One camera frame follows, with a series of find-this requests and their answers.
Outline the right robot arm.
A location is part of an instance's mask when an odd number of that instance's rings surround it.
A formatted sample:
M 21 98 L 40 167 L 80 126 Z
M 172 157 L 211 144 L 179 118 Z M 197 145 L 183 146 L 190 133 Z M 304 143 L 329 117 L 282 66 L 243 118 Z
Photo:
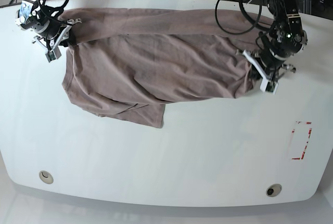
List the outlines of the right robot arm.
M 16 25 L 22 30 L 32 30 L 37 34 L 32 42 L 38 43 L 44 49 L 46 58 L 51 62 L 61 56 L 59 46 L 67 47 L 75 43 L 71 29 L 82 20 L 58 19 L 69 0 L 65 0 L 58 7 L 48 6 L 46 2 L 47 0 L 22 0 L 17 11 Z

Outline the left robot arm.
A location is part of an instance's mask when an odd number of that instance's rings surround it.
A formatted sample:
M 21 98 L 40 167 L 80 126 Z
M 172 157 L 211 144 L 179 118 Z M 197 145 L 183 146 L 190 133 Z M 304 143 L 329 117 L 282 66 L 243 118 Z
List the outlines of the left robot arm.
M 302 27 L 297 0 L 259 0 L 259 11 L 253 19 L 244 8 L 244 0 L 238 0 L 243 17 L 250 28 L 239 35 L 258 29 L 255 43 L 259 50 L 237 50 L 252 65 L 254 79 L 261 79 L 263 86 L 276 86 L 282 77 L 280 69 L 295 72 L 293 65 L 286 60 L 299 53 L 308 43 L 308 37 Z

